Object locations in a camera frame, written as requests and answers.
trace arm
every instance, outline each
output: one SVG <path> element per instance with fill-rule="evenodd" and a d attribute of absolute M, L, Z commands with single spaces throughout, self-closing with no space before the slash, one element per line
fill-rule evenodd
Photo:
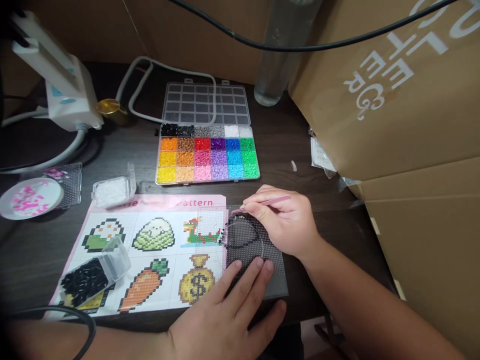
<path fill-rule="evenodd" d="M 240 271 L 234 261 L 213 288 L 185 311 L 167 332 L 139 333 L 98 327 L 82 360 L 254 360 L 267 347 L 284 319 L 279 300 L 267 316 L 248 330 L 265 294 L 274 264 L 257 257 L 227 297 Z M 24 359 L 69 360 L 87 339 L 85 325 L 16 321 L 11 325 L 15 348 Z"/>
<path fill-rule="evenodd" d="M 290 194 L 273 204 L 258 204 Z M 317 232 L 309 200 L 296 192 L 262 186 L 244 202 L 272 242 L 296 256 L 358 355 L 368 359 L 464 359 L 437 330 Z"/>

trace small bowl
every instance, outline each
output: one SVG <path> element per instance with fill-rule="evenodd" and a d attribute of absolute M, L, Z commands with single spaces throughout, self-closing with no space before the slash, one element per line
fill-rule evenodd
<path fill-rule="evenodd" d="M 0 215 L 10 220 L 25 220 L 48 213 L 64 197 L 58 182 L 36 177 L 19 182 L 0 197 Z"/>

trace pink tweezers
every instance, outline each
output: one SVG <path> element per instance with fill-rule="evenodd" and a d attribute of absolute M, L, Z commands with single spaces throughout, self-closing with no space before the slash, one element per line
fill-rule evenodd
<path fill-rule="evenodd" d="M 267 201 L 259 202 L 259 204 L 271 205 L 271 204 L 279 203 L 281 201 L 288 200 L 288 199 L 290 199 L 290 195 L 283 195 L 283 196 L 276 197 L 276 198 L 273 198 L 273 199 L 270 199 L 270 200 L 267 200 Z M 242 207 L 242 208 L 239 208 L 237 210 L 233 210 L 231 213 L 232 214 L 242 213 L 244 211 L 244 209 L 245 208 Z"/>

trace desk surface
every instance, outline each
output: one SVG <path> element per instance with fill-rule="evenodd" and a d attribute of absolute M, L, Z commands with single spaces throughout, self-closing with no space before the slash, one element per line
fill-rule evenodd
<path fill-rule="evenodd" d="M 98 99 L 113 98 L 128 65 L 87 63 Z M 124 93 L 127 104 L 140 77 L 136 71 Z M 135 109 L 161 118 L 167 82 L 182 82 L 184 76 L 156 68 L 138 97 Z M 195 78 L 205 83 L 204 78 Z M 253 86 L 245 85 L 255 136 L 261 177 L 255 181 L 160 187 L 155 184 L 159 124 L 139 120 L 130 128 L 111 123 L 88 132 L 88 142 L 74 161 L 83 162 L 82 202 L 67 210 L 56 210 L 26 221 L 0 219 L 0 282 L 2 300 L 11 309 L 45 305 L 50 300 L 65 262 L 90 205 L 92 185 L 122 176 L 133 162 L 141 194 L 222 194 L 227 204 L 240 204 L 262 184 L 295 190 L 309 197 L 320 234 L 347 257 L 394 292 L 393 281 L 363 205 L 342 185 L 338 176 L 328 179 L 322 169 L 311 166 L 308 124 L 285 94 L 274 107 L 263 107 L 254 99 Z M 25 149 L 18 137 L 28 141 Z M 29 119 L 0 131 L 0 149 L 15 149 L 14 157 L 1 166 L 53 157 L 71 142 L 50 120 Z M 291 160 L 297 166 L 293 172 Z M 15 176 L 0 177 L 0 192 L 15 184 Z M 322 316 L 326 308 L 301 263 L 283 255 L 289 296 L 285 323 Z M 262 305 L 260 314 L 271 306 Z M 100 325 L 136 331 L 164 331 L 185 309 L 141 312 L 97 318 Z"/>

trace green bead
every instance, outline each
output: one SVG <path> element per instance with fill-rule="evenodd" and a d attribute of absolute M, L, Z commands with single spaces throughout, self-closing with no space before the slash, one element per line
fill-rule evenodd
<path fill-rule="evenodd" d="M 244 164 L 243 172 L 245 173 L 245 178 L 259 178 L 260 171 L 258 165 L 255 164 Z"/>
<path fill-rule="evenodd" d="M 241 138 L 240 148 L 242 151 L 255 150 L 255 143 L 252 138 Z"/>
<path fill-rule="evenodd" d="M 257 164 L 257 153 L 255 151 L 242 151 L 241 159 L 244 164 Z"/>

